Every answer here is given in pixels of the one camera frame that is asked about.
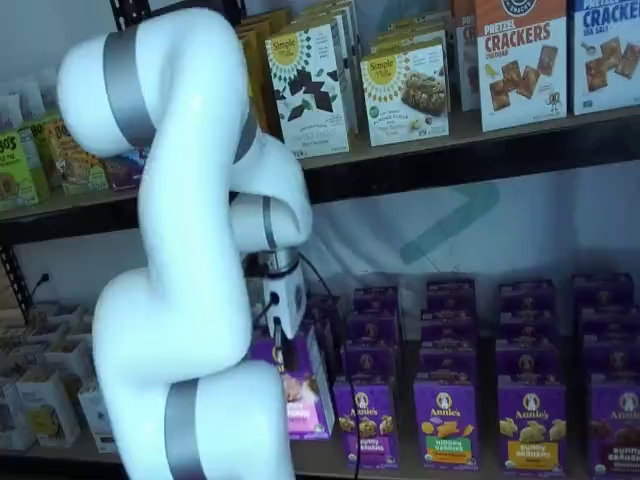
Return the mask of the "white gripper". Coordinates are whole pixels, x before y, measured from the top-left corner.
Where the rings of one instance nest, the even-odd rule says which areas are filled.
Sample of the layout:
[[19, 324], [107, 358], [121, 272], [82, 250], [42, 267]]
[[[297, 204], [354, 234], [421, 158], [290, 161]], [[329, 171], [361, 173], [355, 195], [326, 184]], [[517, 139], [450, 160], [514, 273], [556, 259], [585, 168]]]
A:
[[276, 368], [284, 373], [290, 368], [291, 342], [306, 310], [306, 293], [301, 269], [263, 281], [264, 299], [271, 302], [266, 313], [269, 333], [274, 337], [273, 357]]

